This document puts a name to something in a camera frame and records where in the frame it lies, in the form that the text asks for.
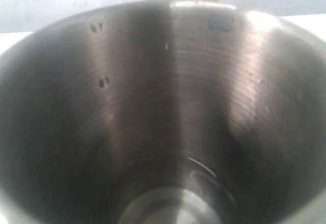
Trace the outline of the stainless steel cup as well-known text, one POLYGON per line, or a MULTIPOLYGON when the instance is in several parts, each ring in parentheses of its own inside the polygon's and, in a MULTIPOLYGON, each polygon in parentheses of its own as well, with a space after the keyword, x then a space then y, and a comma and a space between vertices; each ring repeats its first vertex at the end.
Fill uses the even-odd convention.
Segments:
POLYGON ((325 223, 325 42, 198 1, 29 34, 1 55, 1 221, 325 223))

